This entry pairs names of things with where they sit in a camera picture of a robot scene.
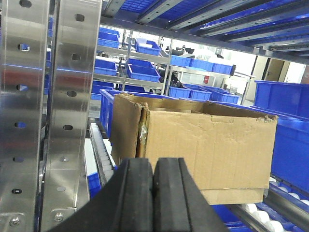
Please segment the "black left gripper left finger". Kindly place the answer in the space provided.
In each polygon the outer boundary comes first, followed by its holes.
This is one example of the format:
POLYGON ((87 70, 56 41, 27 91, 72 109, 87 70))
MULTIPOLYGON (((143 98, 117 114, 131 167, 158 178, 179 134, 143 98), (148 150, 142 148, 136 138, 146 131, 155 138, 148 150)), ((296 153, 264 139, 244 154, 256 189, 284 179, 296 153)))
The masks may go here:
POLYGON ((125 159, 102 190, 53 232, 153 231, 153 173, 147 159, 125 159))

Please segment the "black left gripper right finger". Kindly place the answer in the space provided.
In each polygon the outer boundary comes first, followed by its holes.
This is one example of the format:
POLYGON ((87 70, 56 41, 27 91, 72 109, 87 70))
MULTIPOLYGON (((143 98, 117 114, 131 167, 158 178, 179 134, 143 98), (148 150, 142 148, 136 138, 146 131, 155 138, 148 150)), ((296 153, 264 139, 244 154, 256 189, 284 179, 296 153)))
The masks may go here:
POLYGON ((154 231, 226 232, 183 158, 160 158, 154 172, 154 231))

